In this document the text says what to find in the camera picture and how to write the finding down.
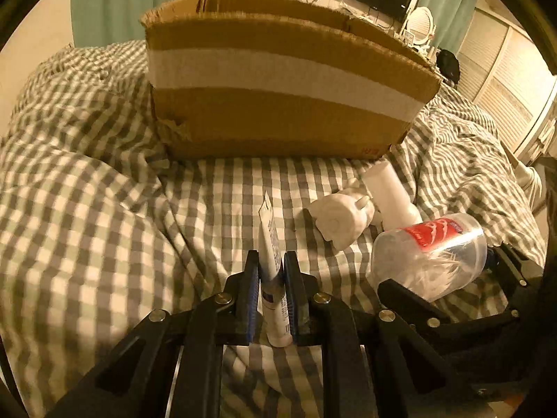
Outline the white cream tube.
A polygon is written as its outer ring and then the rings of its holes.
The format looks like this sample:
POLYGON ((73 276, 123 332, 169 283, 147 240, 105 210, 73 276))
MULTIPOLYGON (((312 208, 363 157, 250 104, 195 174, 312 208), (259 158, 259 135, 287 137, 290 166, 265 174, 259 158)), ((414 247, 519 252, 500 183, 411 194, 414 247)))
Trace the white cream tube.
POLYGON ((277 238, 274 210, 268 193, 264 193, 258 216, 260 296, 266 335, 273 347, 286 347, 293 342, 293 337, 290 330, 282 254, 277 238))

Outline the clear cotton swab jar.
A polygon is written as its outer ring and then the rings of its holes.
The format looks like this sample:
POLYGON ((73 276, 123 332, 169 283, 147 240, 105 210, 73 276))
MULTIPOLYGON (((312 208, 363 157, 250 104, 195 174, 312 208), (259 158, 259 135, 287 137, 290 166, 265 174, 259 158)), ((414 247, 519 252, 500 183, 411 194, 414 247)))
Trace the clear cotton swab jar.
POLYGON ((483 271, 487 240, 466 213, 382 232, 372 249, 374 289, 392 279, 427 302, 463 289, 483 271))

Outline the white plastic bottle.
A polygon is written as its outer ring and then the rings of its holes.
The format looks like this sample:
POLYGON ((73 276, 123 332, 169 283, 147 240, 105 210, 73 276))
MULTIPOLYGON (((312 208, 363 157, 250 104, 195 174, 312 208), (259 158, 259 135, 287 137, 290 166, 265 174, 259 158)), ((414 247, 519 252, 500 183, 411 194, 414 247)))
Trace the white plastic bottle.
POLYGON ((423 222, 419 210, 411 202, 389 161, 374 163, 362 175, 362 182, 382 216, 382 228, 385 231, 423 222))

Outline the white rabbit figurine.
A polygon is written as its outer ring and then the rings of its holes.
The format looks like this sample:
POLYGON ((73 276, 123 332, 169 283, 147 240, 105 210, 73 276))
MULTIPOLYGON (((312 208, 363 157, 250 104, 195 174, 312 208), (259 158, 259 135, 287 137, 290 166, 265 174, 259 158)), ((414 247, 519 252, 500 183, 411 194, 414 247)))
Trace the white rabbit figurine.
POLYGON ((323 239, 343 251, 369 227, 376 208, 364 189, 349 187, 314 200, 308 211, 323 239))

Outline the green checkered duvet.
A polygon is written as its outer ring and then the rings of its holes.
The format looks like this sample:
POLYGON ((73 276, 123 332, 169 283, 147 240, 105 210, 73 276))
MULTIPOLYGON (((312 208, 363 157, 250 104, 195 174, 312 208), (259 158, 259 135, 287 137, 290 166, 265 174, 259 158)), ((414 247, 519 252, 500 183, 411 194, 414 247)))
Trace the green checkered duvet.
MULTIPOLYGON (((155 132, 146 46, 66 48, 29 77, 1 140, 1 334, 30 417, 153 309, 192 309, 257 249, 272 200, 281 251, 370 312, 376 233, 335 253, 306 207, 369 161, 172 161, 155 132)), ((488 114, 442 85, 386 156, 424 220, 466 212, 489 245, 545 264, 543 236, 488 114)), ((222 417, 322 416, 318 348, 226 348, 222 417)))

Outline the wooden chair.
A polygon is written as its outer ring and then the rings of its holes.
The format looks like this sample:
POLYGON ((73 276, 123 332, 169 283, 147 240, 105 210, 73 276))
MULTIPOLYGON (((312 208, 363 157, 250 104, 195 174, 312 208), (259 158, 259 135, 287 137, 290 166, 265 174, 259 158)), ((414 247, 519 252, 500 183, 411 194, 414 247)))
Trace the wooden chair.
POLYGON ((535 168, 526 166, 520 161, 503 141, 501 141, 500 144, 509 163, 512 165, 516 181, 526 196, 529 208, 534 216, 538 215, 546 202, 544 180, 535 168))

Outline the black backpack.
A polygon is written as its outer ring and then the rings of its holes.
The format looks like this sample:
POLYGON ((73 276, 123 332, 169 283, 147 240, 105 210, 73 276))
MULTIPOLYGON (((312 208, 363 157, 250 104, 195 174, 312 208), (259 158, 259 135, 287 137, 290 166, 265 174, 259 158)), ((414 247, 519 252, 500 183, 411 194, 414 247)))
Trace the black backpack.
POLYGON ((436 56, 436 66, 444 78, 454 84, 460 81, 460 62, 451 51, 440 49, 436 56))

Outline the white louvered wardrobe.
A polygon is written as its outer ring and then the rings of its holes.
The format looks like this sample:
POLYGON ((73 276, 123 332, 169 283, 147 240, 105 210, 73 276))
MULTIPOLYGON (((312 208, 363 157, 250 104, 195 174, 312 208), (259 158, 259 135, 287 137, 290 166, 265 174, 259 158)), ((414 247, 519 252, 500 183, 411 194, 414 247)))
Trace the white louvered wardrobe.
POLYGON ((556 77, 529 35, 477 8, 457 59, 459 92, 493 117, 507 148, 517 157, 525 154, 556 96, 556 77))

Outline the brown cardboard box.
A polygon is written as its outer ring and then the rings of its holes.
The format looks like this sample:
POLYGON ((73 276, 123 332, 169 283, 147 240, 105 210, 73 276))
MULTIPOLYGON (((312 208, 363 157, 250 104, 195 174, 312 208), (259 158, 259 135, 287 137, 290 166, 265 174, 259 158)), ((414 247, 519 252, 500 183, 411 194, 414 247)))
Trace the brown cardboard box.
POLYGON ((141 22, 156 127, 181 160, 374 160, 440 88, 401 41, 297 0, 172 0, 141 22))

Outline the oval vanity mirror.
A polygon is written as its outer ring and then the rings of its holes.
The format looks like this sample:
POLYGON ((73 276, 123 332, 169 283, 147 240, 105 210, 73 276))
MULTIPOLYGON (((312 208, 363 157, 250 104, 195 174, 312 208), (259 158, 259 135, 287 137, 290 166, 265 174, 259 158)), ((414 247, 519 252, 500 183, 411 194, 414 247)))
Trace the oval vanity mirror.
POLYGON ((430 9, 417 7, 406 20, 404 37, 412 47, 428 46, 434 37, 435 29, 430 9))

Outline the small green curtain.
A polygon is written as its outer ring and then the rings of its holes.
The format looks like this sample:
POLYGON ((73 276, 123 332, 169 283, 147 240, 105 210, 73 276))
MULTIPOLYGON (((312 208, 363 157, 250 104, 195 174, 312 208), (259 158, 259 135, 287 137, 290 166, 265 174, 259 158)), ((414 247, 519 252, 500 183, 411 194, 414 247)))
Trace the small green curtain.
POLYGON ((435 28, 431 44, 457 54, 471 24, 477 0, 417 0, 430 10, 435 28))

